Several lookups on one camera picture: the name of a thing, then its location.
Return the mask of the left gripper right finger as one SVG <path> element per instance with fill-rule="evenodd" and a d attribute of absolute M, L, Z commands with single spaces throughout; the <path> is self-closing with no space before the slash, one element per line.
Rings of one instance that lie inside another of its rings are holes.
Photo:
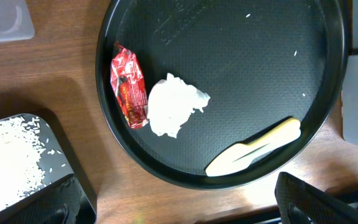
<path fill-rule="evenodd" d="M 275 198 L 281 222 L 358 223 L 358 210 L 287 172 L 279 173 Z"/>

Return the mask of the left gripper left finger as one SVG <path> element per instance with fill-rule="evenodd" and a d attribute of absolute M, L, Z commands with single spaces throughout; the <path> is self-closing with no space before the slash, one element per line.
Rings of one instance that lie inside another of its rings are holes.
<path fill-rule="evenodd" d="M 75 176 L 51 186 L 45 194 L 28 206 L 3 218 L 0 223 L 13 224 L 76 224 L 81 209 L 82 191 Z"/>

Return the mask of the yellow plastic knife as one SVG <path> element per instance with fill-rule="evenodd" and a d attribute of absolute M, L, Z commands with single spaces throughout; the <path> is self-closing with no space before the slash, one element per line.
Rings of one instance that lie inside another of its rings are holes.
<path fill-rule="evenodd" d="M 211 161 L 205 169 L 206 175 L 219 177 L 248 168 L 259 156 L 298 139 L 301 135 L 300 125 L 298 119 L 288 118 L 249 144 L 235 143 Z"/>

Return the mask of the red snack wrapper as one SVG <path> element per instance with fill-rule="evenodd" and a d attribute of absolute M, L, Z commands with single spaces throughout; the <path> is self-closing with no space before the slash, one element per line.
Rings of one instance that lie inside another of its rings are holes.
<path fill-rule="evenodd" d="M 129 127 L 142 128 L 148 123 L 148 98 L 137 56 L 118 43 L 114 52 L 110 64 L 112 90 Z"/>

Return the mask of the white tissue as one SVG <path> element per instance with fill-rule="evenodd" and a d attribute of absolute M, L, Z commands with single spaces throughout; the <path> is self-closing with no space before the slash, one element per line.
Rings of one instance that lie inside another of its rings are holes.
<path fill-rule="evenodd" d="M 147 119 L 153 133 L 176 138 L 181 126 L 196 110 L 203 112 L 211 97 L 168 73 L 151 89 Z"/>

